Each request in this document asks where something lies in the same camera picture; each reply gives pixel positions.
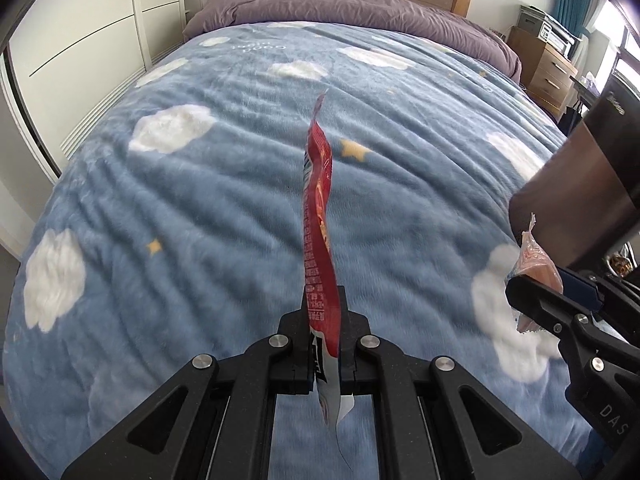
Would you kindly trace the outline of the blue gloved right hand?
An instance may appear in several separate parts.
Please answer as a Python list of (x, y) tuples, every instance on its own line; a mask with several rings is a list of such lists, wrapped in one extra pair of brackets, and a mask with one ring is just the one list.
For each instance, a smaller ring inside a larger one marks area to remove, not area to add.
[(583, 479), (635, 479), (638, 476), (639, 437), (629, 436), (614, 452), (592, 430), (579, 455), (577, 470)]

